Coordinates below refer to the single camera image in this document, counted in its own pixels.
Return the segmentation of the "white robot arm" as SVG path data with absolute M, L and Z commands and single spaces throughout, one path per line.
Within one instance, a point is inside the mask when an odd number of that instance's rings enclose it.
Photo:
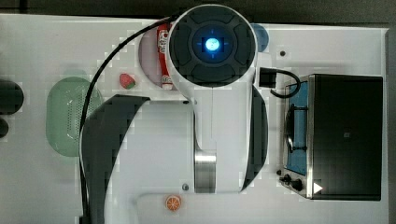
M 181 14 L 165 45 L 165 63 L 184 101 L 170 111 L 184 130 L 154 138 L 134 126 L 161 103 L 116 94 L 87 117 L 80 156 L 89 224 L 138 224 L 148 194 L 239 193 L 257 176 L 267 149 L 265 102 L 254 86 L 258 44 L 237 11 L 201 5 Z

